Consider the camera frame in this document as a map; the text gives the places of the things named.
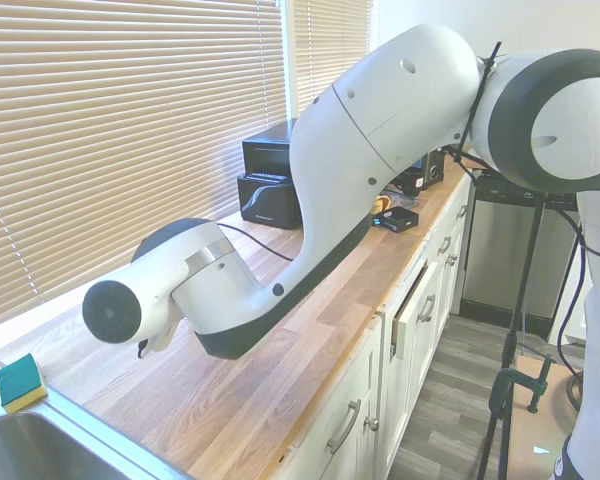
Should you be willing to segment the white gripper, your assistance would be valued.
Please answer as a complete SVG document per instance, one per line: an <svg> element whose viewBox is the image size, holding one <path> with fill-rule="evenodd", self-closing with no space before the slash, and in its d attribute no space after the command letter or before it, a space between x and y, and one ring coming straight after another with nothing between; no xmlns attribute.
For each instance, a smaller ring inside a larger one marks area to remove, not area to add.
<svg viewBox="0 0 600 480"><path fill-rule="evenodd" d="M164 349L166 349L170 345L177 328L178 328L178 323L171 322L161 332L150 337L148 339L146 352L147 353L160 352L160 351L163 351Z"/></svg>

